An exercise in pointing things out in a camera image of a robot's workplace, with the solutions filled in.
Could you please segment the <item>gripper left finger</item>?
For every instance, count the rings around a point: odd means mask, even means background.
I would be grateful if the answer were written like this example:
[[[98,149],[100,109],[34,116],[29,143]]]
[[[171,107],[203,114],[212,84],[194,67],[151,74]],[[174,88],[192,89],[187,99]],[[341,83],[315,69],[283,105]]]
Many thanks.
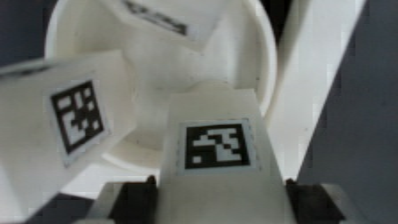
[[[142,182],[109,182],[87,216],[73,224],[155,224],[157,178]]]

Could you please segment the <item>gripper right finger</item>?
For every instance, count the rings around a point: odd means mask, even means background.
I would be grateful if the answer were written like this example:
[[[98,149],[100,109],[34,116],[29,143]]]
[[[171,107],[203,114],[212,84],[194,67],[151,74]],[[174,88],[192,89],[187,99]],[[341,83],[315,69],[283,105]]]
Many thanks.
[[[363,224],[363,215],[341,187],[286,180],[297,224]]]

